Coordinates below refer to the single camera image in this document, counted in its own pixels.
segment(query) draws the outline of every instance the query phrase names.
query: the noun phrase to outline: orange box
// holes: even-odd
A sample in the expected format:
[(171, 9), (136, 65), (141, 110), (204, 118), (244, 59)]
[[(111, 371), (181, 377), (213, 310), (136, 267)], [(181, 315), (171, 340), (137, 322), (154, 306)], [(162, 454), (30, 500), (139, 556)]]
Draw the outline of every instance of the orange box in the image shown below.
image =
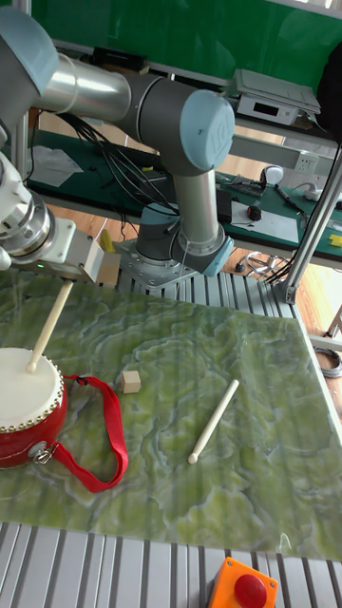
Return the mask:
[(277, 582), (227, 558), (218, 571), (208, 608), (275, 608)]

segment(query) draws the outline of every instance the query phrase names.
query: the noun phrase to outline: drumstick tip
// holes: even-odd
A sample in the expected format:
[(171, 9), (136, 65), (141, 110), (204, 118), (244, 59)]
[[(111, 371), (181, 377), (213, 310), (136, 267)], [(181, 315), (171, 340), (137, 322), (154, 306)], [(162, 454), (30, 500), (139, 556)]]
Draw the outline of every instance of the drumstick tip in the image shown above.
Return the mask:
[(199, 459), (199, 456), (193, 452), (188, 458), (189, 465), (194, 465)]
[(29, 363), (27, 364), (27, 368), (26, 368), (27, 373), (34, 373), (36, 371), (36, 369), (37, 369), (37, 364), (29, 361)]

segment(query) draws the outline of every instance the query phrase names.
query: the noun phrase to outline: red strap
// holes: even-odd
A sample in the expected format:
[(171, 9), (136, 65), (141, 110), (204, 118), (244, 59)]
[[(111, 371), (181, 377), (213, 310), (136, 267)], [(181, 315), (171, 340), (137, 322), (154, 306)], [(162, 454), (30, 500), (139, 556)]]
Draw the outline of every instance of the red strap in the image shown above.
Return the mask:
[(117, 458), (118, 468), (110, 482), (101, 482), (85, 468), (77, 465), (70, 452), (67, 451), (62, 444), (55, 442), (51, 447), (51, 453), (53, 453), (54, 458), (62, 463), (62, 465), (65, 465), (71, 471), (71, 473), (73, 473), (73, 475), (76, 475), (76, 477), (88, 490), (90, 490), (90, 492), (101, 492), (102, 490), (108, 490), (110, 487), (113, 487), (119, 483), (128, 465), (128, 455), (124, 443), (124, 431), (119, 399), (114, 390), (112, 390), (111, 387), (109, 387), (105, 382), (98, 380), (98, 378), (94, 378), (92, 376), (80, 377), (77, 375), (65, 376), (65, 378), (77, 380), (77, 382), (83, 386), (90, 384), (92, 387), (96, 387), (102, 392), (104, 396), (105, 426), (111, 449)]

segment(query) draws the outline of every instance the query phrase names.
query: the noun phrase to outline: power outlet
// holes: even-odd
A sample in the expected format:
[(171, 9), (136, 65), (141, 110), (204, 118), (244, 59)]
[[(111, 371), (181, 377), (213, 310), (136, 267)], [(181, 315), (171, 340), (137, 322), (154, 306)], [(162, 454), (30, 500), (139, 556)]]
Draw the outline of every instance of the power outlet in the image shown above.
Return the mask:
[(296, 173), (301, 173), (302, 175), (313, 175), (318, 161), (319, 157), (315, 154), (311, 154), (310, 152), (299, 152), (294, 171), (296, 171)]

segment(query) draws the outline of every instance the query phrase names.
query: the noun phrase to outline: green surface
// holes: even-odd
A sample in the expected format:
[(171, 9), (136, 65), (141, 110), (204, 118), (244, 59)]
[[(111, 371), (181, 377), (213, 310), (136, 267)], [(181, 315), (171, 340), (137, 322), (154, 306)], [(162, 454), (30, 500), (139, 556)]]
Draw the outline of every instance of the green surface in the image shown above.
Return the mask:
[[(30, 183), (32, 189), (37, 190), (42, 195), (50, 195), (52, 197), (64, 198), (66, 200), (77, 200), (84, 206), (98, 207), (101, 209), (120, 209), (128, 215), (139, 217), (142, 208), (139, 204), (130, 199), (123, 193), (120, 186), (111, 184), (109, 187), (104, 187), (111, 180), (111, 175), (106, 167), (105, 161), (101, 156), (95, 155), (93, 146), (87, 142), (80, 142), (77, 138), (66, 137), (48, 131), (39, 131), (36, 135), (35, 144), (45, 145), (51, 148), (62, 148), (68, 155), (76, 161), (85, 171), (84, 173), (74, 174), (60, 188), (46, 186), (42, 183), (32, 181)], [(284, 188), (286, 192), (291, 194), (294, 202), (301, 207), (307, 214), (310, 214), (314, 209), (314, 204), (307, 201), (301, 195), (300, 190), (291, 190)], [(251, 205), (255, 202), (256, 197), (245, 195), (238, 190), (231, 190), (232, 196), (237, 196), (239, 200), (245, 204)], [(287, 218), (295, 218), (298, 224), (298, 235), (301, 239), (303, 230), (300, 228), (300, 216), (296, 214), (296, 210), (283, 200), (283, 198), (273, 189), (267, 188), (261, 198), (260, 209), (277, 213), (280, 216)], [(342, 221), (342, 213), (333, 211), (332, 219)], [(265, 237), (257, 231), (257, 222), (253, 233), (244, 230), (242, 227), (225, 225), (226, 232), (232, 238), (244, 238), (248, 241), (257, 242), (258, 238), (263, 239), (266, 245), (284, 245), (289, 251), (295, 249), (298, 243), (292, 246), (288, 240), (275, 237)], [(335, 261), (342, 259), (342, 248), (332, 247), (329, 241), (329, 236), (336, 233), (332, 228), (327, 228), (322, 238), (319, 241), (316, 249), (317, 254), (323, 254), (325, 257), (330, 257)]]
[[(0, 274), (0, 346), (32, 347), (60, 288)], [(47, 348), (63, 373), (119, 393), (129, 465), (93, 495), (62, 465), (0, 472), (0, 520), (159, 541), (342, 558), (342, 448), (297, 321), (74, 286)], [(196, 465), (187, 464), (233, 378), (240, 386)], [(113, 457), (101, 395), (69, 389), (59, 439), (102, 478)]]
[(59, 40), (221, 78), (244, 67), (313, 88), (342, 39), (340, 20), (265, 0), (33, 0), (32, 14)]

